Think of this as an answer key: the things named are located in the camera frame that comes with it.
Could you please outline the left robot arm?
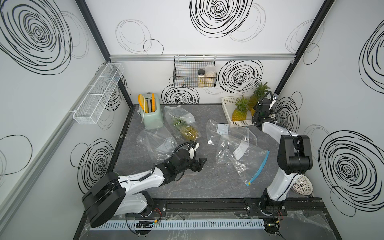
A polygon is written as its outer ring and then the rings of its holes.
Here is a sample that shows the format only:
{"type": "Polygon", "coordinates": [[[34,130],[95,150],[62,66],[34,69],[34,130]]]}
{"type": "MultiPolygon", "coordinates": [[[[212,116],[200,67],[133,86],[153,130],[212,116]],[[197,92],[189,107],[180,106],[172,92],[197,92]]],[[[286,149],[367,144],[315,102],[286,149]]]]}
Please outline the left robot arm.
{"type": "Polygon", "coordinates": [[[82,197],[91,228],[99,227],[112,217],[123,214],[149,216],[154,201],[148,189],[164,186],[183,176],[186,170],[201,172],[207,158],[196,158],[199,143],[185,142],[175,148],[171,156],[148,171],[120,176],[105,174],[82,197]]]}

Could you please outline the zip-top bag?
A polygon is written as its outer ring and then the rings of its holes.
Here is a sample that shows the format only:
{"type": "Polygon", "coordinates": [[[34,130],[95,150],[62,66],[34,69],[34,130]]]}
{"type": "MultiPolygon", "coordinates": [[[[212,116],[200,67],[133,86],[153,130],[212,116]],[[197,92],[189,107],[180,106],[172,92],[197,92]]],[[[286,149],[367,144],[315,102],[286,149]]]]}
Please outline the zip-top bag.
{"type": "Polygon", "coordinates": [[[232,165],[242,181],[250,186],[261,174],[270,152],[230,135],[221,136],[216,162],[232,165]]]}
{"type": "Polygon", "coordinates": [[[184,141],[195,141],[201,133],[198,129],[194,115],[181,106],[165,106],[165,118],[176,137],[184,141]]]}
{"type": "Polygon", "coordinates": [[[167,160],[177,147],[177,141],[165,126],[142,130],[136,142],[143,145],[155,161],[167,160]]]}
{"type": "Polygon", "coordinates": [[[207,140],[209,145],[218,146],[222,137],[233,137],[256,146],[258,140],[248,127],[229,127],[229,124],[220,124],[208,120],[206,124],[207,140]]]}

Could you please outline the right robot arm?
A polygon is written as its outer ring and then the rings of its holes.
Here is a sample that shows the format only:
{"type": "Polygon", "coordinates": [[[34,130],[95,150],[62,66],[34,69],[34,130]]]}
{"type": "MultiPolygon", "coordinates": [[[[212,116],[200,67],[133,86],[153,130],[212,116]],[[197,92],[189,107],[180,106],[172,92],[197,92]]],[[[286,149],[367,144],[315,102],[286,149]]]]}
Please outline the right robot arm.
{"type": "Polygon", "coordinates": [[[265,216],[273,216],[282,209],[287,193],[295,180],[313,167],[310,138],[298,135],[273,119],[279,111],[273,111],[274,95],[267,92],[253,107],[252,122],[262,132],[279,143],[277,163],[279,169],[272,183],[264,190],[259,203],[265,216]]]}

